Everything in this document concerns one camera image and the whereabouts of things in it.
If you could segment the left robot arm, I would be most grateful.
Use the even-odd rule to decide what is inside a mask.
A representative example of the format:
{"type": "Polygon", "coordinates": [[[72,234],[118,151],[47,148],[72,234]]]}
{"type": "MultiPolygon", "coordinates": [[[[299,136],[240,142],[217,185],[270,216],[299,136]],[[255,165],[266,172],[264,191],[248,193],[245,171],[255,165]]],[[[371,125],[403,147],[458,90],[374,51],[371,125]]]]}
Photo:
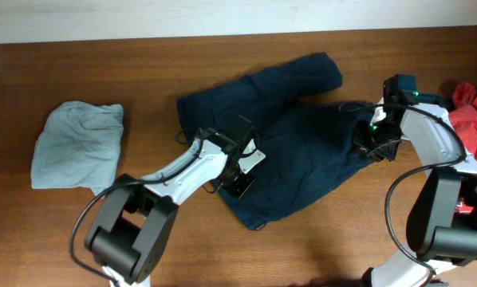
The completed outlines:
{"type": "Polygon", "coordinates": [[[236,116],[223,130],[198,128],[188,149],[156,173],[123,174],[92,200],[103,203],[85,248],[112,286],[144,286],[159,263],[179,206],[205,183],[239,199],[254,182],[250,171],[265,159],[253,124],[236,116]]]}

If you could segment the navy blue shorts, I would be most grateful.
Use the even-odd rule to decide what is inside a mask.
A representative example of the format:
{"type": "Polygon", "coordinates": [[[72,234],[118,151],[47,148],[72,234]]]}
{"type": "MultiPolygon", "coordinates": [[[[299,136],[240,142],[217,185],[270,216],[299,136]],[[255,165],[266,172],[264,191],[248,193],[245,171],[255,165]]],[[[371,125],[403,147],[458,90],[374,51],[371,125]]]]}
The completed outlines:
{"type": "Polygon", "coordinates": [[[368,123],[371,113],[300,100],[341,85],[335,62],[314,53],[177,99],[187,137],[196,128],[227,131],[236,116],[257,130],[266,158],[252,170],[254,182],[240,199],[219,191],[248,230],[306,208],[371,163],[353,146],[356,125],[368,123]]]}

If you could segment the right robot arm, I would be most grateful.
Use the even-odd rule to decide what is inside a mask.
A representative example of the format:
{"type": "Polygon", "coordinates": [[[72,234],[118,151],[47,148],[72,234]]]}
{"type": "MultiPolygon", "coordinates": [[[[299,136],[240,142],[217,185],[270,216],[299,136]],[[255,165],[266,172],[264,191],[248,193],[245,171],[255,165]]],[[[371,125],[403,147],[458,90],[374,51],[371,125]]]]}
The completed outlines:
{"type": "Polygon", "coordinates": [[[383,97],[369,107],[373,118],[355,128],[353,144],[375,162],[393,161],[410,142],[421,165],[397,178],[387,191],[384,219],[397,252],[368,269],[368,287],[434,286],[437,275],[477,261],[477,160],[459,138],[440,96],[418,92],[413,76],[396,74],[383,83],[383,97]],[[390,202],[407,177],[426,182],[407,219],[406,242],[392,228],[390,202]]]}

